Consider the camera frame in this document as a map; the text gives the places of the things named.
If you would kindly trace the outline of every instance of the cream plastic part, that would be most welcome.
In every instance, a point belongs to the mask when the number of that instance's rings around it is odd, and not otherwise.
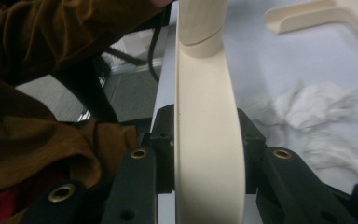
[[[202,17],[202,10],[197,10],[197,14]],[[176,223],[241,224],[245,165],[224,47],[220,39],[214,41],[218,45],[215,54],[194,57],[202,49],[184,46],[179,41],[184,26],[178,24],[177,27],[174,118]]]
[[[222,41],[227,0],[185,0],[179,1],[179,8],[179,39],[188,46],[188,53],[194,57],[214,55],[220,49],[216,42]]]
[[[346,22],[358,33],[358,0],[318,0],[266,13],[266,26],[278,34],[329,22]]]

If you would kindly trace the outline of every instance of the person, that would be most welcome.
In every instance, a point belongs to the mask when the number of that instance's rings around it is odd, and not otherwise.
[[[70,178],[92,187],[135,147],[134,127],[58,122],[13,86],[102,52],[171,0],[0,2],[0,223],[19,223],[46,186]]]

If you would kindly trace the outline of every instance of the brown sleeve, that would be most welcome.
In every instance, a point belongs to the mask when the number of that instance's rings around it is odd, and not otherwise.
[[[0,78],[27,81],[102,52],[160,11],[148,0],[0,4]]]

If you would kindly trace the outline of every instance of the white table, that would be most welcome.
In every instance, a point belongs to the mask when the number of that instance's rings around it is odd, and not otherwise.
[[[268,9],[296,2],[229,1],[224,43],[237,106],[245,112],[245,106],[257,95],[279,95],[300,78],[307,85],[332,81],[343,88],[358,88],[358,35],[351,27],[332,23],[283,35],[265,28]],[[174,102],[176,12],[177,3],[172,8],[155,113]],[[337,123],[332,128],[358,143],[358,107],[356,112],[355,122]],[[296,141],[290,149],[297,151]],[[348,193],[358,183],[358,175],[347,169],[330,168],[316,174],[324,183]],[[159,223],[174,223],[173,195],[159,196],[158,215]],[[261,223],[254,196],[246,198],[245,223]]]

